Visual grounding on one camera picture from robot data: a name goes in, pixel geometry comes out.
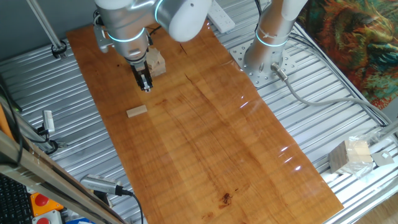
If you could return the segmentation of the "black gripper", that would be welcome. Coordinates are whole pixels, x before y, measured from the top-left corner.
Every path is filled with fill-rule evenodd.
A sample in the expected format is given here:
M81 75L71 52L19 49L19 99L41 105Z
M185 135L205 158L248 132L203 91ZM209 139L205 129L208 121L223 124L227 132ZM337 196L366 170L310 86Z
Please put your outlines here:
M142 91L150 92L153 84L149 73L147 62L132 63L131 69L136 78L136 82Z

